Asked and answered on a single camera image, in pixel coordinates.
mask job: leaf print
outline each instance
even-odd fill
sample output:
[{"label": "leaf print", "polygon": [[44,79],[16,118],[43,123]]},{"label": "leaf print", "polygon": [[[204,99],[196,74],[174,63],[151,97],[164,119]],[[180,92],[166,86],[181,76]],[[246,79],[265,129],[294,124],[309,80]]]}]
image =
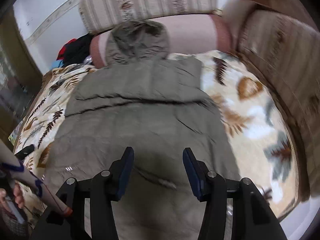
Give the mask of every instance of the leaf print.
[{"label": "leaf print", "polygon": [[58,80],[49,88],[49,96],[51,96],[61,85],[65,82],[65,79]]},{"label": "leaf print", "polygon": [[43,99],[43,100],[39,103],[39,105],[36,107],[36,109],[35,109],[35,110],[32,112],[32,114],[28,117],[27,122],[28,122],[29,119],[34,115],[34,113],[44,104],[45,100],[46,100],[46,98]]},{"label": "leaf print", "polygon": [[236,112],[232,111],[226,105],[226,101],[220,94],[215,94],[211,96],[211,99],[218,106],[221,115],[222,115],[222,123],[225,126],[225,130],[231,137],[235,134],[239,134],[243,132],[243,128],[247,128],[245,125],[253,118],[252,116],[240,116]]},{"label": "leaf print", "polygon": [[71,71],[80,69],[80,68],[82,68],[83,66],[85,66],[85,64],[76,64],[76,65],[74,65],[73,67],[71,67],[71,68],[66,72],[66,74],[70,73]]},{"label": "leaf print", "polygon": [[49,106],[47,106],[43,112],[42,112],[42,115],[46,114],[47,112],[49,112],[56,104],[57,102],[59,101],[61,97],[57,98],[56,100],[54,100]]},{"label": "leaf print", "polygon": [[259,81],[253,81],[249,77],[243,77],[238,83],[239,100],[244,100],[257,95],[263,90],[263,85]]},{"label": "leaf print", "polygon": [[18,139],[18,144],[17,144],[17,147],[16,147],[16,148],[18,148],[21,143],[22,143],[22,142],[21,142],[21,134],[20,134],[19,139]]},{"label": "leaf print", "polygon": [[40,168],[45,168],[46,167],[45,164],[47,162],[47,159],[48,159],[48,156],[49,156],[49,153],[50,153],[51,144],[52,143],[49,143],[49,145],[41,153],[41,156],[39,158],[39,162],[38,162],[37,167],[40,167]]},{"label": "leaf print", "polygon": [[53,114],[53,119],[51,122],[49,122],[47,124],[47,127],[46,129],[44,130],[44,133],[42,135],[42,137],[39,139],[39,142],[38,142],[38,148],[40,147],[44,137],[46,137],[46,135],[50,132],[50,130],[52,129],[52,127],[54,126],[55,122],[57,119],[59,119],[59,117],[63,114],[63,109],[60,109],[59,111],[55,112]]},{"label": "leaf print", "polygon": [[80,80],[77,77],[72,78],[65,86],[65,91],[69,92],[73,87],[78,84]]},{"label": "leaf print", "polygon": [[267,160],[273,162],[272,179],[277,180],[282,175],[285,182],[291,170],[292,150],[289,140],[283,131],[278,133],[278,141],[275,145],[263,150]]},{"label": "leaf print", "polygon": [[247,128],[245,123],[251,121],[252,117],[249,116],[240,116],[236,112],[230,110],[230,109],[225,109],[222,112],[223,115],[223,124],[226,127],[226,131],[233,137],[236,134],[242,133],[243,128]]},{"label": "leaf print", "polygon": [[41,128],[44,127],[43,125],[44,121],[39,123],[33,130],[32,132],[28,135],[28,137],[25,139],[23,145],[22,145],[22,148],[24,148],[26,142],[29,140],[29,139],[32,139],[33,137],[35,137],[37,135],[37,133],[41,130]]},{"label": "leaf print", "polygon": [[55,79],[59,74],[63,73],[65,70],[67,70],[68,67],[62,67],[55,70],[52,70],[52,79]]},{"label": "leaf print", "polygon": [[33,165],[32,162],[33,162],[33,157],[30,157],[29,160],[28,160],[28,162],[27,162],[26,165],[25,165],[25,167],[26,167],[29,171],[32,170],[32,165]]},{"label": "leaf print", "polygon": [[216,64],[216,80],[219,84],[225,86],[225,83],[223,82],[224,74],[227,69],[227,66],[225,65],[225,61],[223,59],[213,57],[212,60]]},{"label": "leaf print", "polygon": [[96,70],[97,70],[96,68],[88,67],[88,68],[86,69],[86,72],[92,73],[92,72],[95,72]]},{"label": "leaf print", "polygon": [[175,59],[174,60],[183,60],[183,59],[187,59],[188,57],[194,57],[195,55],[175,55]]},{"label": "leaf print", "polygon": [[211,96],[211,99],[216,103],[218,107],[223,107],[222,104],[225,103],[225,100],[222,95],[215,94]]},{"label": "leaf print", "polygon": [[271,113],[272,109],[275,107],[275,103],[273,100],[270,98],[270,100],[267,102],[265,110],[266,110],[266,123],[270,126],[273,127],[273,123],[271,122]]},{"label": "leaf print", "polygon": [[280,158],[281,163],[291,159],[291,148],[288,141],[281,142],[282,147],[280,149],[272,150],[271,155]]},{"label": "leaf print", "polygon": [[36,121],[36,120],[38,120],[38,118],[36,118],[36,117],[32,118],[30,123],[25,127],[25,129],[23,129],[23,131],[25,132],[25,131],[29,130],[31,128],[33,122]]}]

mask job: beige fabric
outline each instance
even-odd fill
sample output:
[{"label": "beige fabric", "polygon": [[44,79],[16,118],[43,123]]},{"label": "beige fabric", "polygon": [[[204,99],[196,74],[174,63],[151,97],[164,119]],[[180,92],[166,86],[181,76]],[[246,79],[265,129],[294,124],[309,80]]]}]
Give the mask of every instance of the beige fabric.
[{"label": "beige fabric", "polygon": [[216,0],[80,0],[79,12],[89,33],[100,33],[130,19],[210,13]]},{"label": "beige fabric", "polygon": [[291,17],[257,10],[246,23],[239,50],[281,98],[296,133],[300,174],[306,165],[311,195],[319,195],[320,33]]}]

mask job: wall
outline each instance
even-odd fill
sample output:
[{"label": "wall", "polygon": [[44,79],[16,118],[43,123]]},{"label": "wall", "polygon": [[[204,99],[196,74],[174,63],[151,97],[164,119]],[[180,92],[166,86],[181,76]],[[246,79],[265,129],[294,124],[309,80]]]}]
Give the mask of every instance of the wall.
[{"label": "wall", "polygon": [[17,0],[13,5],[20,34],[43,74],[66,42],[87,33],[78,1]]}]

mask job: striped pillow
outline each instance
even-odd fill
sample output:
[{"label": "striped pillow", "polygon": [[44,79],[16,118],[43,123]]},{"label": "striped pillow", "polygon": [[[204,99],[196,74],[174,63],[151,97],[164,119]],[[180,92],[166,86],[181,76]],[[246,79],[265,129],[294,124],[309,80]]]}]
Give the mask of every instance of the striped pillow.
[{"label": "striped pillow", "polygon": [[216,0],[80,0],[79,12],[88,32],[96,34],[131,19],[210,13],[216,4]]}]

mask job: feather pattern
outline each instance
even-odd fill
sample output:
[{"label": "feather pattern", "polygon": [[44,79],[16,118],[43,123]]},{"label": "feather pattern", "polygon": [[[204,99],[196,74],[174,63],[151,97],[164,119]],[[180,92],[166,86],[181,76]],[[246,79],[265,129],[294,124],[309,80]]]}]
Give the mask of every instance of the feather pattern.
[{"label": "feather pattern", "polygon": [[278,149],[272,150],[271,155],[280,159],[281,163],[291,159],[291,148],[288,141],[282,141],[282,146]]},{"label": "feather pattern", "polygon": [[35,136],[37,135],[37,133],[41,130],[41,128],[44,127],[44,125],[43,125],[44,122],[45,122],[45,121],[39,123],[39,124],[31,131],[31,133],[30,133],[30,134],[28,135],[28,137],[25,139],[25,141],[24,141],[24,143],[23,143],[23,145],[22,145],[22,148],[24,148],[26,142],[27,142],[29,139],[32,139],[33,137],[35,137]]},{"label": "feather pattern", "polygon": [[62,114],[63,114],[63,109],[60,109],[59,111],[57,111],[57,112],[55,112],[55,113],[53,114],[53,119],[52,119],[52,121],[47,124],[47,127],[46,127],[46,129],[45,129],[42,137],[39,139],[38,148],[39,148],[39,146],[41,145],[44,137],[46,137],[46,135],[50,132],[50,130],[51,130],[52,127],[54,126],[56,120],[58,120],[59,117],[60,117]]},{"label": "feather pattern", "polygon": [[50,88],[49,88],[49,96],[51,96],[55,91],[58,90],[59,87],[66,81],[66,79],[61,79],[55,82]]},{"label": "feather pattern", "polygon": [[266,110],[266,123],[270,126],[273,127],[273,123],[271,122],[271,113],[273,108],[275,107],[275,103],[273,102],[272,99],[270,99],[265,107]]},{"label": "feather pattern", "polygon": [[220,85],[225,86],[225,83],[223,82],[223,77],[226,72],[227,66],[225,65],[225,61],[223,59],[213,57],[212,60],[216,64],[216,80]]},{"label": "feather pattern", "polygon": [[44,104],[46,98],[44,98],[40,103],[39,105],[36,107],[36,109],[31,113],[31,115],[28,117],[28,120],[27,122],[29,122],[29,119],[35,114],[36,111],[38,111],[38,109]]},{"label": "feather pattern", "polygon": [[73,77],[65,86],[65,91],[69,92],[73,87],[78,84],[80,80],[77,77]]},{"label": "feather pattern", "polygon": [[30,121],[30,123],[25,127],[25,129],[23,129],[23,131],[25,132],[25,131],[29,130],[29,129],[32,127],[32,124],[33,124],[36,120],[38,120],[38,118],[36,118],[36,117],[32,118],[32,120]]},{"label": "feather pattern", "polygon": [[212,95],[211,98],[218,106],[222,115],[221,121],[224,124],[226,132],[230,134],[231,137],[234,137],[235,134],[242,133],[243,129],[247,128],[245,124],[253,119],[252,116],[241,116],[235,111],[232,111],[220,94]]},{"label": "feather pattern", "polygon": [[47,106],[44,110],[43,110],[43,115],[46,114],[47,112],[49,112],[59,101],[60,97],[57,98],[56,100],[54,100],[49,106]]},{"label": "feather pattern", "polygon": [[47,162],[48,155],[49,155],[49,153],[50,153],[51,145],[52,145],[52,143],[49,143],[49,145],[48,145],[48,146],[43,150],[43,152],[41,153],[41,156],[40,156],[40,158],[39,158],[37,167],[45,168],[45,164],[46,164],[46,162]]}]

